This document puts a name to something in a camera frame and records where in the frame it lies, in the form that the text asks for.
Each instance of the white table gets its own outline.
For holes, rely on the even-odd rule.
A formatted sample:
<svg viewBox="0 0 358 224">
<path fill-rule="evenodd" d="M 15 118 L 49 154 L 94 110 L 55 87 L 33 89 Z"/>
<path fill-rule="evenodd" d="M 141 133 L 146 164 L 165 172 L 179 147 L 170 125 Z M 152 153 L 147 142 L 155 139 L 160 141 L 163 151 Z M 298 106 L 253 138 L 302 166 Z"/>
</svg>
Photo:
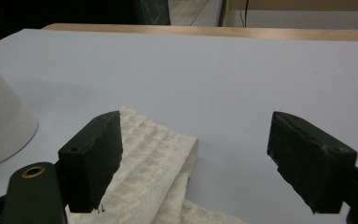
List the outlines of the white table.
<svg viewBox="0 0 358 224">
<path fill-rule="evenodd" d="M 358 151 L 358 42 L 24 30 L 0 41 L 0 74 L 39 119 L 0 163 L 0 196 L 15 170 L 55 162 L 93 117 L 130 105 L 200 139 L 191 201 L 248 223 L 345 222 L 347 207 L 311 213 L 267 142 L 278 110 Z"/>
</svg>

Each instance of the brass ring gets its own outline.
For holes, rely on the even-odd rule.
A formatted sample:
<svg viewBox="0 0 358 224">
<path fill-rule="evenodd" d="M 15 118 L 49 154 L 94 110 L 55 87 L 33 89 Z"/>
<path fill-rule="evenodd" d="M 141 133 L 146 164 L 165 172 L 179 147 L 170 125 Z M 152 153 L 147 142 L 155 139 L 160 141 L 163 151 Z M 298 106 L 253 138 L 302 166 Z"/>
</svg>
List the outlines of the brass ring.
<svg viewBox="0 0 358 224">
<path fill-rule="evenodd" d="M 36 176 L 41 175 L 43 172 L 45 172 L 45 167 L 43 166 L 33 166 L 28 169 L 26 169 L 24 172 L 22 172 L 22 178 L 34 178 Z"/>
</svg>

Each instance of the white towel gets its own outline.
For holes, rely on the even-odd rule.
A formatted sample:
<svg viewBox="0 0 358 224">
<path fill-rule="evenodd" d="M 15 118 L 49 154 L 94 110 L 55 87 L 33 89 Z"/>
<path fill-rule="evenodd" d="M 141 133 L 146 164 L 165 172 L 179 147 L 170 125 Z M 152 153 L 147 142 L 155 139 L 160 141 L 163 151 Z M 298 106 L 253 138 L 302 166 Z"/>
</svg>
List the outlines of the white towel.
<svg viewBox="0 0 358 224">
<path fill-rule="evenodd" d="M 197 138 L 120 109 L 123 159 L 103 196 L 103 209 L 68 213 L 69 223 L 238 223 L 185 199 L 197 159 Z"/>
</svg>

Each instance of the wooden surface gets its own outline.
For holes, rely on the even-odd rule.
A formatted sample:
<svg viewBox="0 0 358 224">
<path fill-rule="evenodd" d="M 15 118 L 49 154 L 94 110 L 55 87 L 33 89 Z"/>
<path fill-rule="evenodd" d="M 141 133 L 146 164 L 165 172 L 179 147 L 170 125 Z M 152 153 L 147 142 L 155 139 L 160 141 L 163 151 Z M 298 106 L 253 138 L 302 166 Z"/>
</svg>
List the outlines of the wooden surface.
<svg viewBox="0 0 358 224">
<path fill-rule="evenodd" d="M 114 32 L 161 35 L 212 35 L 268 39 L 358 41 L 358 30 L 294 30 L 267 28 L 143 26 L 65 23 L 51 24 L 43 29 L 61 31 Z"/>
</svg>

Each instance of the white cone-shaped object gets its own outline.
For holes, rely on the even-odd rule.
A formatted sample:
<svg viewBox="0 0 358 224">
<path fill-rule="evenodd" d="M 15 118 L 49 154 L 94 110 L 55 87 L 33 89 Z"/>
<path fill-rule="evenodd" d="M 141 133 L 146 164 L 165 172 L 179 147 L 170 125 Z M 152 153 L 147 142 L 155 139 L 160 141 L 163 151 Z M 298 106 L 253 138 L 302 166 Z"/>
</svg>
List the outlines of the white cone-shaped object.
<svg viewBox="0 0 358 224">
<path fill-rule="evenodd" d="M 36 129 L 36 117 L 0 76 L 0 161 L 22 149 Z"/>
</svg>

